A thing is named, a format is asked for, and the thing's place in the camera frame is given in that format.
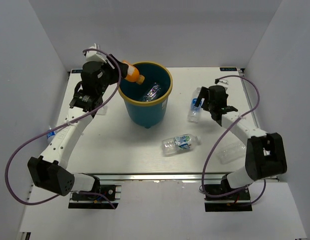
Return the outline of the orange juice bottle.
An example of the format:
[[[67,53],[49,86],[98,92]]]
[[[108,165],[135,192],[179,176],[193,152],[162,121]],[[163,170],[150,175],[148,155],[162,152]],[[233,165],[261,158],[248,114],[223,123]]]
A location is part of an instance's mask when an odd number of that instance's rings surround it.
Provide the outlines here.
[[[127,61],[122,61],[122,63],[128,67],[124,79],[131,83],[137,83],[141,85],[144,82],[145,77],[142,74],[140,74],[139,70],[132,64],[128,63]]]

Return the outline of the Aquafina clear water bottle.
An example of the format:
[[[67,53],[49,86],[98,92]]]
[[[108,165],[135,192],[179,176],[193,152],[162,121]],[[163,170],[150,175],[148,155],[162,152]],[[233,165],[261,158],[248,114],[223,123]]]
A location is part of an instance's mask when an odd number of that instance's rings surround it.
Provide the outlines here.
[[[200,102],[198,107],[195,106],[200,90],[201,88],[198,87],[192,94],[190,109],[187,115],[187,120],[191,123],[198,123],[200,119],[202,101]]]

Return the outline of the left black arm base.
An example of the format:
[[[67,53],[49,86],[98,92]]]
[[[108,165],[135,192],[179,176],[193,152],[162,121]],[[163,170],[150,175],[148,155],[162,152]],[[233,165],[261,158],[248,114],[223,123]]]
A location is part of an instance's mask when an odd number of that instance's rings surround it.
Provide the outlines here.
[[[69,209],[80,210],[115,210],[119,205],[122,186],[118,182],[101,181],[94,194],[70,194]]]

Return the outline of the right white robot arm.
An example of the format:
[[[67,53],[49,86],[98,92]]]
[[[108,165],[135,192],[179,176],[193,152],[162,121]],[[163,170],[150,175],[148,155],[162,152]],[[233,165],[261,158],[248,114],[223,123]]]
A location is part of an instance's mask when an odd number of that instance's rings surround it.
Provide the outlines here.
[[[195,105],[211,114],[225,131],[232,132],[246,147],[244,166],[223,176],[216,192],[202,190],[208,198],[233,199],[239,191],[257,180],[287,171],[283,140],[278,133],[268,133],[249,122],[238,110],[227,104],[228,94],[220,85],[202,87]]]

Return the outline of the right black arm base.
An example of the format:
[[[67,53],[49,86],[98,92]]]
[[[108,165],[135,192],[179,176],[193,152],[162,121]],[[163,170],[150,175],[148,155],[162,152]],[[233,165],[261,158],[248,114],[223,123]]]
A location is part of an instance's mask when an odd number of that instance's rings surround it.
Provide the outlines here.
[[[249,189],[246,187],[234,194],[223,197],[204,198],[205,211],[207,213],[217,212],[251,212],[251,198]]]

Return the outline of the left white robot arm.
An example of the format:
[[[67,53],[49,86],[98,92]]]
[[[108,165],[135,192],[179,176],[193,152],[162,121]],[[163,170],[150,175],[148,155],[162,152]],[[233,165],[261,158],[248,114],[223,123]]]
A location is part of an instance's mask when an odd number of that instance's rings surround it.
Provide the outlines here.
[[[106,60],[90,60],[83,65],[81,81],[75,87],[65,126],[58,130],[39,157],[28,161],[35,186],[61,196],[83,192],[88,199],[94,200],[100,195],[100,183],[94,175],[70,173],[67,166],[84,129],[103,104],[107,87],[124,78],[127,69],[127,65],[112,54]]]

